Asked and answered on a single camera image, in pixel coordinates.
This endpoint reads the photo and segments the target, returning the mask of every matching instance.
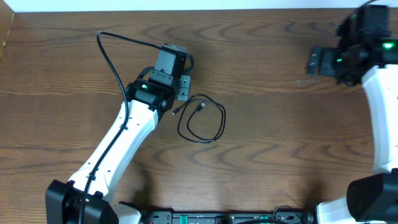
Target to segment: wooden table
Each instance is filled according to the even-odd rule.
[[[224,135],[209,145],[182,139],[178,118],[166,114],[114,203],[250,211],[344,196],[352,180],[372,174],[368,102],[360,86],[311,79],[305,66],[314,45],[336,45],[334,28],[350,12],[17,14],[0,63],[0,223],[43,223],[46,188],[66,182],[116,118],[122,98],[98,30],[186,46],[195,58],[191,94],[210,95],[227,110]],[[122,40],[104,38],[104,46],[125,85],[157,58]],[[213,109],[196,117],[195,131],[213,134]]]

